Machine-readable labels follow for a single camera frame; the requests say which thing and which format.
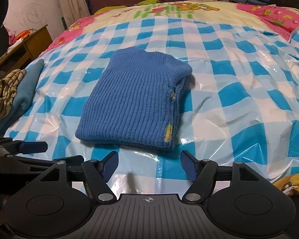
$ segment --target white wall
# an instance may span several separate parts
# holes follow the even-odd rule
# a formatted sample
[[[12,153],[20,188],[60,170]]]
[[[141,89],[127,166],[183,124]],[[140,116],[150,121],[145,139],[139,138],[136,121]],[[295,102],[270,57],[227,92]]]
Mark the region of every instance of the white wall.
[[[59,0],[9,0],[4,26],[18,33],[26,29],[39,29],[48,24],[48,31],[55,39],[64,31]]]

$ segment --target blue and white checkered plastic sheet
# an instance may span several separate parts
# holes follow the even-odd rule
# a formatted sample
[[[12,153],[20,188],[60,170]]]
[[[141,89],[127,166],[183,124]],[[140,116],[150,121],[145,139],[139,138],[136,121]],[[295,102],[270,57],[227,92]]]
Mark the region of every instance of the blue and white checkered plastic sheet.
[[[93,147],[74,135],[110,57],[131,46],[171,54],[193,68],[169,153]],[[251,27],[155,17],[86,33],[40,58],[46,66],[33,106],[6,133],[48,143],[46,153],[30,157],[102,159],[116,150],[119,166],[109,186],[117,195],[183,195],[189,187],[179,162],[184,149],[220,165],[243,161],[270,180],[299,172],[299,28],[286,42]]]

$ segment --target folded sweater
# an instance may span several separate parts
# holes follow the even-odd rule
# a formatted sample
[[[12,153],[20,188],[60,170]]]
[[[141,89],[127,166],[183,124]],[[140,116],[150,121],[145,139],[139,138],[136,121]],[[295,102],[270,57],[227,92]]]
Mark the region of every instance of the folded sweater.
[[[84,105],[76,137],[169,151],[192,68],[171,55],[121,49]]]
[[[0,136],[16,122],[32,105],[37,81],[44,67],[44,60],[40,59],[35,65],[28,69],[26,75],[17,88],[17,94],[12,101],[10,112],[0,120]]]

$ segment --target blue knitted sweater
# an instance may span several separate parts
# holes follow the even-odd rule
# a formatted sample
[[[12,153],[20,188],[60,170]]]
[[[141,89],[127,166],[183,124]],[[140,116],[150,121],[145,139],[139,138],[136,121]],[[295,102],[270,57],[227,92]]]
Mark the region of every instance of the blue knitted sweater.
[[[121,49],[84,105],[76,137],[169,151],[192,68],[171,55]]]

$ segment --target wooden dresser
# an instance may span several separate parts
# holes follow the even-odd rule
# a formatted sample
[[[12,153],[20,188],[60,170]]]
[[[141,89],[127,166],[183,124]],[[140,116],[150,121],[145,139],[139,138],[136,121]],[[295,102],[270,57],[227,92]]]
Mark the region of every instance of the wooden dresser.
[[[15,69],[24,69],[48,48],[52,39],[46,26],[26,37],[11,51],[0,57],[0,79]]]

